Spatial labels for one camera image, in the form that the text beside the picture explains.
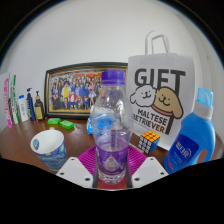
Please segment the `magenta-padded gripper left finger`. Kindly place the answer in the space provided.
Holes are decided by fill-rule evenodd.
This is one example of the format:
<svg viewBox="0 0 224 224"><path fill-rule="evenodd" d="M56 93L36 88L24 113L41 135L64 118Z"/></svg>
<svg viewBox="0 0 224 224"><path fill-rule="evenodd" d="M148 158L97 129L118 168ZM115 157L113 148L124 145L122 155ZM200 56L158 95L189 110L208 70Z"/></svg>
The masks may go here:
<svg viewBox="0 0 224 224"><path fill-rule="evenodd" d="M95 146L90 147L79 157L70 157L57 176L84 188L96 188L98 170Z"/></svg>

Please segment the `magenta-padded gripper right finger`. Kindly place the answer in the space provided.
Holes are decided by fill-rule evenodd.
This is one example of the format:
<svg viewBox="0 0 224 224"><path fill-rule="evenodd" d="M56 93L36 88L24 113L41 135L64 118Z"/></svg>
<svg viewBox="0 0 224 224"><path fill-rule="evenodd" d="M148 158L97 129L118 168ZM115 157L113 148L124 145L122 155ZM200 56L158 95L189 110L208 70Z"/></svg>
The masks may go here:
<svg viewBox="0 0 224 224"><path fill-rule="evenodd" d="M155 157L146 157L130 145L126 175L128 188L140 188L167 176L168 173Z"/></svg>

